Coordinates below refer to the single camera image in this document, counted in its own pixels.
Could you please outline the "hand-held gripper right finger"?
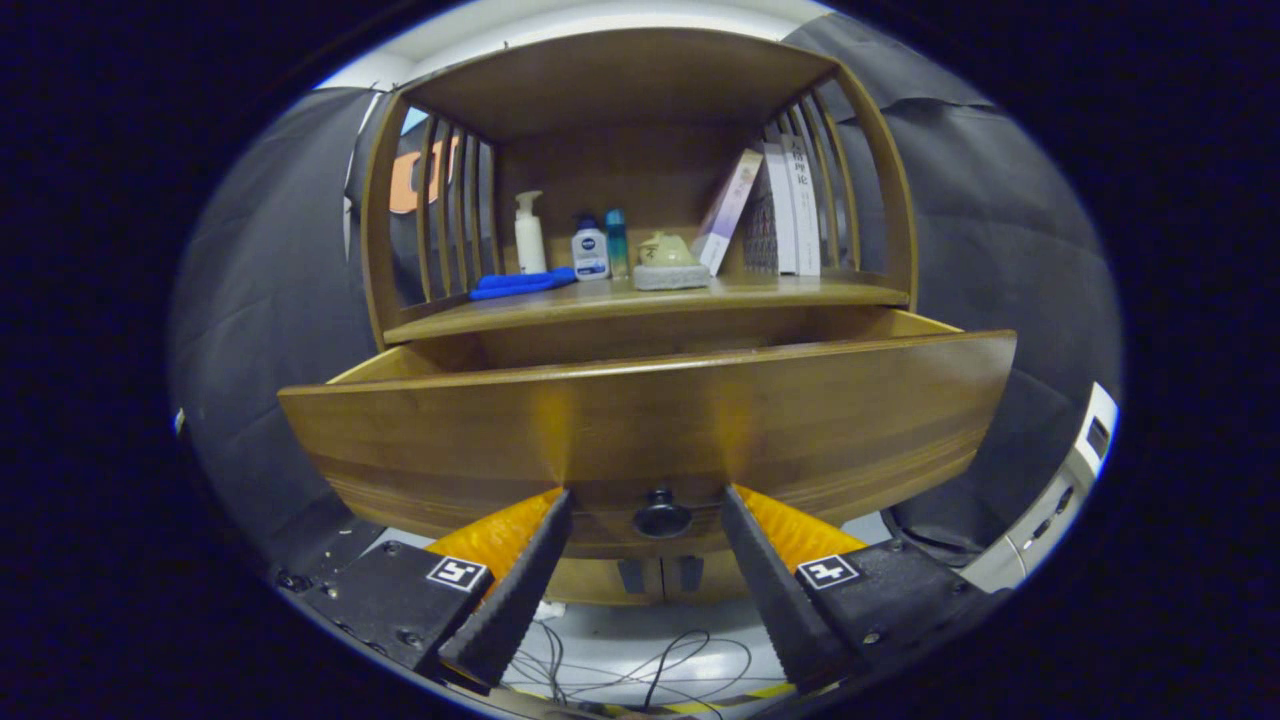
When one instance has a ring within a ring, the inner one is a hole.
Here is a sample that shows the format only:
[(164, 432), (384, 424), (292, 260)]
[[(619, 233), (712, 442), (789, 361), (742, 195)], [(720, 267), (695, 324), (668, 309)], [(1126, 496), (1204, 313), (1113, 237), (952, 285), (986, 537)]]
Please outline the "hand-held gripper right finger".
[(745, 486), (719, 506), (724, 534), (787, 682), (864, 688), (973, 632), (1007, 598), (918, 547), (856, 542)]

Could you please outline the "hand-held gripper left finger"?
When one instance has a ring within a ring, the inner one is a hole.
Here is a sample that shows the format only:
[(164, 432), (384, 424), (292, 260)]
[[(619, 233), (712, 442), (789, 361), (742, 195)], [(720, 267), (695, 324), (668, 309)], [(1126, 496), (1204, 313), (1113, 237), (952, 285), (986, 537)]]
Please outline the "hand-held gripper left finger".
[(573, 528), (554, 488), (460, 529), (374, 521), (335, 498), (275, 537), (275, 587), (346, 648), (411, 682), (493, 691)]

